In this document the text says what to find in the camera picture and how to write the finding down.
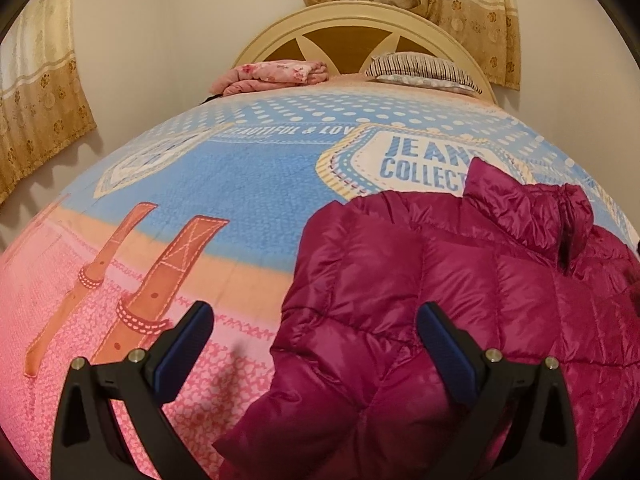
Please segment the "folded pink floral blanket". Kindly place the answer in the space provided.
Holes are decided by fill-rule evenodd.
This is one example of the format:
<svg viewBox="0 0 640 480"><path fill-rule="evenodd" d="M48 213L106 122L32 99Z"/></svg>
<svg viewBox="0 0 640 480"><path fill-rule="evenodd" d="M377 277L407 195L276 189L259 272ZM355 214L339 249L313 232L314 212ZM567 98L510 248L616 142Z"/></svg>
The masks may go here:
<svg viewBox="0 0 640 480"><path fill-rule="evenodd" d="M325 62L279 60L233 67L210 86L211 96L234 96L290 87L321 84L329 79Z"/></svg>

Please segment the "cream wooden headboard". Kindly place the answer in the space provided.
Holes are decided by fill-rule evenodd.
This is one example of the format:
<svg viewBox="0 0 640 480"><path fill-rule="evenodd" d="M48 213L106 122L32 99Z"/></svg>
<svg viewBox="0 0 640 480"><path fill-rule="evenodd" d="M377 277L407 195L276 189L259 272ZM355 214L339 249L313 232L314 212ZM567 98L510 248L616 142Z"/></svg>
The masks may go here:
<svg viewBox="0 0 640 480"><path fill-rule="evenodd" d="M337 76L363 73L372 58L395 51L446 58L468 72L482 100L497 102L480 66L453 36L410 11L376 2L335 1L288 14L258 34L235 63L322 61Z"/></svg>

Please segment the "striped pillow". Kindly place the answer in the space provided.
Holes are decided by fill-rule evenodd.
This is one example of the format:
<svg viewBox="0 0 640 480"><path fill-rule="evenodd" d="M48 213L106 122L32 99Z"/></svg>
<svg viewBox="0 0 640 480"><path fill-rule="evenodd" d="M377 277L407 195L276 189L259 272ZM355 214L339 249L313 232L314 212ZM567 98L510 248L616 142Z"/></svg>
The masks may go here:
<svg viewBox="0 0 640 480"><path fill-rule="evenodd" d="M463 68L444 58L419 52L383 53L372 58L364 72L369 79L399 82L423 88L458 88L482 94L483 90Z"/></svg>

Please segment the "beige curtain on left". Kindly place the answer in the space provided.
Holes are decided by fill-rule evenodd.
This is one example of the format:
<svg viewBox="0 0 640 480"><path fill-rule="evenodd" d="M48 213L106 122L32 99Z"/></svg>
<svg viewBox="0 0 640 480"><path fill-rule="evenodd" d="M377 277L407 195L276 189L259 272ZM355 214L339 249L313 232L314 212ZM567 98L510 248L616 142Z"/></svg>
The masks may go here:
<svg viewBox="0 0 640 480"><path fill-rule="evenodd" d="M1 43L1 199L96 128L77 69L73 0L29 0Z"/></svg>

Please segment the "blue pink printed bedspread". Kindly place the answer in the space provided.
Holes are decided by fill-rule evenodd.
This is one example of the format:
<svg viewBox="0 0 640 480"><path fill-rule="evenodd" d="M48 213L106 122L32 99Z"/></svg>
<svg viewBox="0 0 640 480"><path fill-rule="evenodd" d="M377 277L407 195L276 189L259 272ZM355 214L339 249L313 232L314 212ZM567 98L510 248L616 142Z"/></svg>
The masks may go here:
<svg viewBox="0 0 640 480"><path fill-rule="evenodd" d="M462 422L416 332L436 302L566 381L577 474L639 402L639 259L589 174L495 105L346 78L142 133L1 257L1 427L50 477L70 363L215 328L165 412L215 479L420 479Z"/></svg>

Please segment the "magenta puffer down jacket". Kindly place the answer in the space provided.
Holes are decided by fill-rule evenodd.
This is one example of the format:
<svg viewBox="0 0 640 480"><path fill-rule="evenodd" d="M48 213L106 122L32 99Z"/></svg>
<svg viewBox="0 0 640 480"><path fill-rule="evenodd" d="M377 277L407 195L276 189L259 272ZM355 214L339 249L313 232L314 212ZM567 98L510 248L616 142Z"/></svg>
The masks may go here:
<svg viewBox="0 0 640 480"><path fill-rule="evenodd" d="M605 464L639 402L639 259L577 185L523 184L474 159L461 196L386 191L308 221L271 347L269 390L215 443L225 479L472 478L511 411L538 401L570 451Z"/></svg>

